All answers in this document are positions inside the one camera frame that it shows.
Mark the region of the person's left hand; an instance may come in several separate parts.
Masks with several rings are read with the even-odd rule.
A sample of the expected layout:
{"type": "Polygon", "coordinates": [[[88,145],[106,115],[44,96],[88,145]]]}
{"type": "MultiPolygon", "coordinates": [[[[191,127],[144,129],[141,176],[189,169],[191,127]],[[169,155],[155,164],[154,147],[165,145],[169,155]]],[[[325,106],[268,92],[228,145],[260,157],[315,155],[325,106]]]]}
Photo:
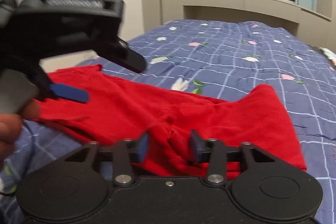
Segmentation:
{"type": "Polygon", "coordinates": [[[37,119],[39,113],[39,105],[31,101],[19,114],[1,114],[1,167],[5,159],[14,152],[23,121],[37,119]]]}

